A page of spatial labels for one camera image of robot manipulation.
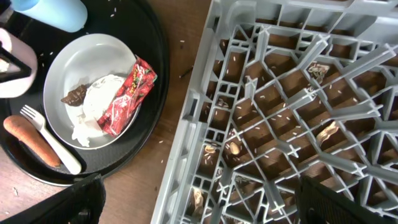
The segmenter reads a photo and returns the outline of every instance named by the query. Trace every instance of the gray plastic crate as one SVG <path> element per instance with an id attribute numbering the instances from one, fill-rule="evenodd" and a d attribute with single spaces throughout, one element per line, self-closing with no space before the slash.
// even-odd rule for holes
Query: gray plastic crate
<path id="1" fill-rule="evenodd" d="M 301 175 L 398 220 L 397 5 L 213 1 L 152 223 L 293 223 Z"/>

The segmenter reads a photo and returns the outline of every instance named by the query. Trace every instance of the white plastic fork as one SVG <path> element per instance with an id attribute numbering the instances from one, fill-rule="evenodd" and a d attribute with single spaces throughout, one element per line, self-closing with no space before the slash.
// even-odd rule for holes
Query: white plastic fork
<path id="1" fill-rule="evenodd" d="M 25 105 L 20 113 L 30 121 L 33 126 L 43 135 L 44 139 L 47 140 L 49 145 L 53 148 L 55 153 L 57 153 L 58 157 L 61 159 L 63 164 L 67 167 L 71 174 L 79 174 L 81 172 L 81 164 L 75 158 L 75 156 L 70 153 L 63 145 L 61 145 L 55 138 L 52 136 L 49 131 L 45 128 L 46 120 L 39 112 L 35 109 L 31 108 L 28 105 Z"/>

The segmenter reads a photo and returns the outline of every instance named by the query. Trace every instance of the blue cup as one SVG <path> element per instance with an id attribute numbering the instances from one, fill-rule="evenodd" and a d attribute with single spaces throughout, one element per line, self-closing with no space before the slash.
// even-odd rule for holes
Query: blue cup
<path id="1" fill-rule="evenodd" d="M 11 0 L 11 7 L 67 32 L 80 30 L 87 21 L 87 8 L 80 0 Z"/>

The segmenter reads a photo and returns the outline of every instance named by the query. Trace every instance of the snack packet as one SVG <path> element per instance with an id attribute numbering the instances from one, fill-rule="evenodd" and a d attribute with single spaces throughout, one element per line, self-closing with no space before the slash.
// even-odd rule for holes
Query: snack packet
<path id="1" fill-rule="evenodd" d="M 130 75 L 118 90 L 104 115 L 97 120 L 103 131 L 116 137 L 130 121 L 137 106 L 154 87 L 157 75 L 150 65 L 137 57 Z"/>

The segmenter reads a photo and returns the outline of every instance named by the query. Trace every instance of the wooden table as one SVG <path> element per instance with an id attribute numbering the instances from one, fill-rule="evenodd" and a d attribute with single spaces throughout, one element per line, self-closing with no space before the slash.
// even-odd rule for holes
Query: wooden table
<path id="1" fill-rule="evenodd" d="M 131 220 L 134 223 L 150 222 L 190 79 L 189 75 L 181 79 L 178 76 L 195 61 L 211 1 L 149 2 L 169 40 L 169 92 L 159 123 L 144 148 L 123 169 L 105 179 L 106 203 L 100 223 L 131 223 Z M 15 215 L 62 189 L 32 179 L 0 150 L 0 220 Z"/>

